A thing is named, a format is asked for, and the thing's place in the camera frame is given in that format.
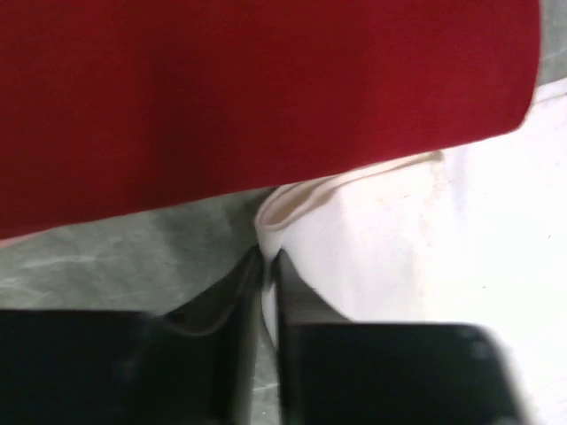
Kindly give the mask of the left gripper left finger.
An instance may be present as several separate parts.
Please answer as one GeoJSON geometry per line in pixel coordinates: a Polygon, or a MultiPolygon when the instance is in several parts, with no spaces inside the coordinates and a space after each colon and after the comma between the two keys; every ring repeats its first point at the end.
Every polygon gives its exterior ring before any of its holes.
{"type": "Polygon", "coordinates": [[[219,281],[187,303],[166,313],[164,319],[191,336],[216,332],[239,307],[260,292],[264,261],[258,247],[252,247],[219,281]]]}

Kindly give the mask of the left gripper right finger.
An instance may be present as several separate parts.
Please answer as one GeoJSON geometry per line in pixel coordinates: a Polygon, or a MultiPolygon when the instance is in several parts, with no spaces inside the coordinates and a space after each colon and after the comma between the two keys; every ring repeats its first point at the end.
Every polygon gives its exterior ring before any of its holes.
{"type": "Polygon", "coordinates": [[[274,281],[279,328],[351,322],[304,281],[284,250],[274,261],[274,281]]]}

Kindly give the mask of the white t-shirt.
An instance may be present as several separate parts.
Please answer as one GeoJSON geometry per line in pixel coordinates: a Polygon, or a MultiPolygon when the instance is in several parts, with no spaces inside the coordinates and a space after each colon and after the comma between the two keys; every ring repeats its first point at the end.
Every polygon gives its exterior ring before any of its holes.
{"type": "Polygon", "coordinates": [[[487,326],[532,421],[565,423],[565,81],[510,134],[284,185],[255,228],[348,319],[487,326]]]}

